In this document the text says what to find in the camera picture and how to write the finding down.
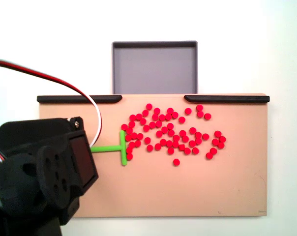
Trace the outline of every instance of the beige board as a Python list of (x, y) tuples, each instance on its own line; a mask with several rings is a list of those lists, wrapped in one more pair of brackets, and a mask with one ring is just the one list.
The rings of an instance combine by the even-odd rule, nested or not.
[[(196, 105), (183, 95), (123, 95), (115, 104), (99, 104), (102, 131), (97, 146), (119, 145), (119, 131), (131, 114), (141, 113), (146, 104), (166, 113), (172, 107), (184, 115), (192, 114), (184, 124), (173, 120), (174, 130), (195, 127), (210, 139), (198, 147), (198, 155), (175, 150), (167, 154), (147, 152), (142, 141), (133, 150), (133, 159), (122, 166), (119, 152), (94, 153), (99, 179), (80, 198), (75, 217), (146, 217), (146, 216), (264, 216), (267, 214), (267, 104), (203, 104), (211, 120), (197, 118)], [(40, 118), (81, 116), (89, 140), (98, 121), (90, 104), (40, 104)], [(142, 132), (136, 124), (135, 132)], [(212, 160), (206, 153), (212, 147), (214, 132), (227, 138), (225, 147)], [(156, 144), (154, 129), (144, 133)], [(180, 165), (175, 167), (173, 160)]]

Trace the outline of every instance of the red ball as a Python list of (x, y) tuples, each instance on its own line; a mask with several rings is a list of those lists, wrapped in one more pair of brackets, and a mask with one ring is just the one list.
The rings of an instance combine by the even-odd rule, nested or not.
[(196, 147), (194, 147), (192, 149), (192, 153), (195, 154), (195, 155), (199, 154), (199, 149), (197, 149)]
[(161, 140), (160, 140), (160, 144), (161, 144), (162, 146), (165, 146), (166, 143), (167, 143), (166, 139), (161, 139)]
[(191, 110), (190, 108), (186, 108), (186, 109), (184, 110), (184, 112), (185, 112), (187, 115), (189, 115), (189, 114), (191, 114), (192, 110)]
[(124, 131), (126, 131), (127, 128), (128, 128), (128, 125), (126, 125), (126, 124), (123, 124), (123, 125), (121, 126), (121, 129), (124, 130)]
[(149, 111), (148, 111), (148, 110), (144, 110), (144, 111), (142, 111), (142, 115), (143, 115), (144, 117), (147, 117), (147, 116), (149, 115)]
[(186, 131), (181, 130), (181, 131), (179, 132), (179, 135), (182, 136), (182, 137), (183, 137), (183, 136), (186, 136)]
[(142, 118), (140, 120), (140, 125), (145, 125), (147, 123), (147, 120), (145, 118)]
[(184, 149), (184, 154), (189, 155), (190, 153), (191, 153), (190, 148), (186, 147), (186, 148)]
[(137, 139), (138, 139), (138, 140), (142, 140), (142, 138), (143, 138), (143, 134), (138, 133), (138, 137), (137, 137)]
[(170, 131), (168, 131), (168, 135), (170, 137), (174, 136), (174, 134), (175, 134), (174, 130), (171, 129)]
[(196, 130), (195, 127), (191, 127), (191, 128), (189, 129), (189, 131), (190, 131), (190, 134), (195, 134), (195, 133), (197, 132), (197, 130)]
[(202, 111), (203, 110), (203, 106), (202, 105), (198, 105), (197, 106), (197, 111)]
[(218, 139), (213, 139), (212, 144), (217, 146), (219, 144), (219, 140)]
[(135, 115), (131, 115), (129, 118), (130, 118), (130, 121), (135, 121), (136, 119)]
[(162, 137), (162, 136), (163, 136), (163, 132), (160, 131), (160, 130), (158, 130), (158, 131), (156, 132), (156, 136), (157, 136), (158, 138)]
[(202, 139), (200, 139), (200, 138), (196, 138), (196, 144), (197, 145), (200, 145), (202, 143)]
[(148, 145), (147, 146), (147, 150), (148, 150), (148, 152), (151, 152), (151, 151), (153, 151), (153, 146), (150, 144), (150, 145)]
[(182, 124), (182, 123), (184, 123), (184, 121), (185, 121), (186, 119), (185, 119), (184, 117), (179, 117), (179, 119), (178, 119), (178, 120), (179, 120), (179, 123), (181, 123), (181, 124)]
[(219, 137), (219, 141), (221, 143), (224, 143), (224, 142), (226, 142), (226, 138), (224, 136), (221, 136), (221, 137)]
[(177, 119), (177, 117), (178, 117), (178, 112), (173, 112), (173, 113), (172, 113), (172, 117), (173, 117), (173, 119)]
[(157, 127), (157, 128), (162, 127), (162, 125), (163, 125), (163, 123), (162, 123), (160, 120), (158, 120), (158, 121), (156, 122), (156, 127)]
[(168, 108), (167, 109), (167, 113), (172, 114), (173, 112), (174, 112), (174, 109), (173, 108)]
[(180, 161), (178, 159), (173, 160), (174, 166), (180, 165)]
[(150, 143), (150, 138), (149, 138), (149, 137), (146, 137), (146, 138), (144, 139), (144, 143), (149, 144), (149, 143)]
[(217, 130), (214, 132), (214, 135), (219, 138), (222, 136), (222, 132)]
[(203, 135), (202, 135), (202, 138), (203, 138), (204, 140), (208, 140), (208, 139), (209, 139), (209, 135), (208, 135), (208, 134), (203, 134)]
[(167, 128), (168, 128), (168, 129), (173, 129), (173, 128), (174, 128), (173, 123), (168, 123), (168, 124), (167, 124)]
[(208, 153), (206, 154), (206, 157), (207, 157), (208, 160), (211, 160), (211, 159), (213, 158), (213, 155), (212, 155), (211, 153), (208, 152)]
[(162, 145), (161, 144), (155, 144), (155, 150), (156, 151), (161, 150), (161, 148), (162, 148)]
[(141, 141), (140, 141), (140, 140), (135, 141), (135, 142), (134, 142), (134, 146), (135, 146), (136, 148), (138, 148), (139, 146), (141, 146)]
[(152, 104), (148, 103), (148, 104), (147, 104), (147, 109), (148, 109), (148, 110), (151, 110), (152, 108), (153, 108)]
[(146, 124), (143, 126), (143, 131), (148, 132), (149, 131), (149, 126)]
[(210, 151), (210, 153), (211, 153), (212, 155), (217, 154), (217, 149), (214, 148), (214, 147), (212, 147), (209, 151)]
[(207, 119), (207, 120), (209, 120), (209, 119), (211, 119), (211, 114), (209, 114), (209, 113), (206, 113), (205, 115), (204, 115), (204, 118), (205, 119)]
[(160, 113), (160, 109), (156, 107), (156, 108), (154, 109), (154, 113), (155, 113), (155, 114), (159, 114), (159, 113)]
[(172, 147), (170, 147), (170, 148), (168, 148), (167, 152), (169, 155), (173, 155), (175, 150)]

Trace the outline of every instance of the white background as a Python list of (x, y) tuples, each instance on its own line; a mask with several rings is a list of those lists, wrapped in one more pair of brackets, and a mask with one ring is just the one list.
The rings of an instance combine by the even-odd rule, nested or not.
[[(90, 94), (111, 93), (113, 41), (151, 40), (198, 41), (199, 93), (270, 96), (267, 216), (72, 219), (64, 235), (297, 236), (297, 0), (0, 0), (0, 59)], [(0, 125), (48, 94), (74, 93), (0, 68)]]

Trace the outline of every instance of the green plastic tool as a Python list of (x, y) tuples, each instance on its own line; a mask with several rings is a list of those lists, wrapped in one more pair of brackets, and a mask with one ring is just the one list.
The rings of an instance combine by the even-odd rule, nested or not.
[(120, 131), (120, 145), (90, 148), (91, 152), (121, 151), (121, 163), (123, 166), (127, 165), (127, 154), (125, 149), (125, 132), (123, 130)]

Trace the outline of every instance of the red bead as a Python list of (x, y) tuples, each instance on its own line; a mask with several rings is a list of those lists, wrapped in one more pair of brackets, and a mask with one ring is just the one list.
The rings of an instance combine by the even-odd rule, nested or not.
[(197, 117), (202, 118), (204, 116), (203, 112), (197, 112)]
[(148, 132), (149, 131), (149, 126), (146, 124), (143, 126), (143, 131)]
[(194, 147), (192, 149), (192, 153), (195, 154), (195, 155), (197, 155), (199, 153), (199, 149), (197, 149), (196, 147)]
[(196, 138), (196, 145), (200, 145), (202, 143), (202, 139)]
[(127, 160), (128, 161), (131, 161), (133, 158), (133, 155), (131, 153), (127, 154)]
[(183, 141), (184, 143), (188, 142), (188, 141), (189, 141), (188, 136), (183, 136), (182, 141)]
[(163, 123), (162, 123), (160, 120), (158, 120), (158, 121), (156, 122), (156, 127), (157, 127), (157, 128), (162, 127), (162, 125), (163, 125)]
[(190, 148), (186, 147), (186, 148), (184, 149), (184, 154), (189, 155), (190, 153), (191, 153)]
[(149, 111), (148, 111), (148, 110), (144, 110), (144, 111), (142, 111), (142, 115), (143, 115), (144, 117), (147, 117), (147, 116), (149, 115)]
[(131, 140), (131, 135), (127, 134), (127, 135), (125, 136), (125, 140), (126, 140), (127, 142), (129, 142), (129, 141)]
[(183, 151), (183, 150), (185, 149), (185, 146), (184, 146), (184, 144), (180, 144), (180, 145), (178, 146), (178, 148), (179, 148), (180, 151)]
[(178, 148), (178, 146), (179, 146), (178, 141), (173, 141), (173, 147), (174, 147), (174, 148)]
[(202, 135), (202, 138), (203, 138), (204, 140), (208, 140), (208, 139), (209, 139), (209, 135), (208, 135), (208, 134), (203, 134), (203, 135)]
[(214, 132), (214, 135), (219, 138), (222, 136), (222, 132), (217, 130)]
[(132, 139), (136, 139), (137, 137), (138, 137), (137, 133), (133, 132), (133, 133), (131, 134), (131, 138), (132, 138)]
[(174, 166), (180, 165), (180, 161), (178, 159), (173, 160)]
[(143, 138), (143, 134), (138, 133), (138, 137), (137, 137), (137, 139), (138, 139), (138, 140), (142, 140), (142, 138)]
[(170, 131), (168, 131), (168, 135), (170, 137), (174, 136), (174, 134), (175, 134), (174, 130), (171, 129)]
[(145, 143), (145, 144), (149, 144), (149, 143), (150, 143), (150, 138), (149, 138), (149, 137), (146, 137), (146, 138), (144, 139), (144, 143)]
[(178, 117), (178, 112), (173, 112), (173, 113), (172, 113), (172, 117), (173, 117), (173, 119), (177, 119), (177, 117)]
[(190, 108), (186, 108), (186, 109), (184, 110), (184, 112), (185, 112), (187, 115), (189, 115), (189, 114), (191, 114), (192, 110), (191, 110)]
[(156, 136), (157, 136), (158, 138), (162, 137), (162, 136), (163, 136), (163, 132), (160, 131), (160, 130), (158, 130), (158, 131), (156, 132)]
[(160, 140), (160, 144), (161, 144), (162, 146), (165, 146), (166, 143), (167, 143), (166, 139), (161, 139), (161, 140)]
[(168, 148), (167, 152), (169, 155), (173, 155), (175, 150), (172, 147), (170, 147), (170, 148)]
[(183, 137), (183, 136), (186, 136), (186, 131), (181, 130), (181, 131), (179, 132), (179, 135), (182, 136), (182, 137)]
[(156, 151), (161, 150), (161, 148), (162, 148), (162, 145), (161, 144), (155, 144), (155, 150)]
[(149, 152), (153, 151), (153, 146), (152, 146), (151, 144), (148, 145), (148, 146), (147, 146), (147, 150), (148, 150)]
[(184, 123), (184, 121), (186, 120), (184, 117), (179, 117), (179, 122), (182, 124), (182, 123)]
[(171, 140), (168, 140), (167, 142), (166, 142), (166, 146), (167, 147), (171, 147), (173, 145), (173, 142), (171, 141)]
[(130, 121), (135, 121), (136, 119), (135, 115), (131, 115), (129, 118), (130, 118)]
[(207, 120), (209, 120), (209, 119), (211, 119), (211, 114), (209, 114), (209, 113), (206, 113), (205, 115), (204, 115), (204, 118), (205, 119), (207, 119)]
[(212, 147), (209, 151), (210, 151), (210, 153), (211, 153), (212, 155), (217, 154), (217, 149), (214, 148), (214, 147)]
[(168, 123), (168, 124), (167, 124), (167, 128), (168, 128), (168, 129), (173, 129), (173, 128), (174, 128), (173, 123)]
[(142, 114), (138, 113), (135, 117), (137, 120), (140, 120), (140, 119), (142, 119)]
[(159, 114), (159, 113), (160, 113), (160, 109), (156, 107), (156, 108), (154, 109), (154, 113), (155, 113), (155, 114)]
[(211, 159), (213, 158), (213, 155), (212, 155), (211, 153), (208, 152), (208, 153), (206, 154), (206, 157), (207, 157), (208, 160), (211, 160)]
[(127, 149), (125, 150), (127, 154), (132, 153), (132, 148), (131, 147), (127, 147)]
[(225, 144), (224, 143), (219, 143), (217, 146), (218, 146), (219, 149), (223, 149), (225, 147)]
[(219, 144), (219, 140), (218, 139), (213, 139), (212, 144), (217, 146)]
[(224, 142), (226, 142), (226, 138), (224, 136), (221, 136), (221, 137), (219, 137), (219, 141), (221, 143), (224, 143)]
[(153, 114), (152, 119), (153, 120), (158, 120), (158, 114)]
[(173, 108), (168, 108), (167, 109), (167, 113), (172, 114), (173, 112), (174, 112), (174, 109)]
[(196, 145), (196, 142), (195, 142), (195, 141), (191, 140), (191, 141), (189, 142), (189, 146), (190, 146), (191, 148), (193, 148), (195, 145)]
[(139, 146), (141, 146), (141, 141), (140, 141), (140, 140), (135, 141), (135, 142), (134, 142), (134, 146), (135, 146), (136, 148), (138, 148)]
[(123, 124), (123, 125), (121, 126), (121, 129), (124, 130), (124, 131), (126, 131), (127, 128), (128, 128), (128, 125), (126, 125), (126, 124)]
[(202, 110), (203, 110), (203, 106), (202, 106), (202, 105), (198, 105), (198, 106), (197, 106), (197, 111), (200, 112), (200, 111), (202, 111)]
[(174, 136), (173, 136), (173, 140), (174, 140), (174, 141), (179, 141), (179, 140), (180, 140), (180, 136), (177, 135), (177, 134), (174, 135)]
[(134, 126), (135, 126), (134, 121), (130, 121), (130, 122), (129, 122), (129, 127), (130, 127), (130, 128), (134, 128)]
[(166, 134), (166, 133), (168, 132), (168, 128), (164, 126), (164, 127), (162, 128), (162, 132), (163, 132), (163, 134)]
[(127, 128), (127, 134), (132, 134), (133, 129), (132, 128)]
[(140, 120), (140, 125), (145, 125), (147, 123), (147, 120), (145, 118), (142, 118)]
[(147, 109), (148, 109), (148, 110), (151, 110), (152, 108), (153, 108), (152, 104), (148, 103), (148, 104), (147, 104)]
[(190, 131), (190, 134), (195, 134), (195, 133), (197, 132), (197, 130), (196, 130), (195, 127), (191, 127), (191, 128), (189, 129), (189, 131)]
[(149, 123), (149, 127), (150, 127), (151, 129), (154, 129), (154, 128), (156, 127), (155, 122), (154, 122), (154, 121), (150, 122), (150, 123)]
[(172, 119), (172, 115), (171, 114), (166, 114), (165, 115), (166, 120), (171, 120)]

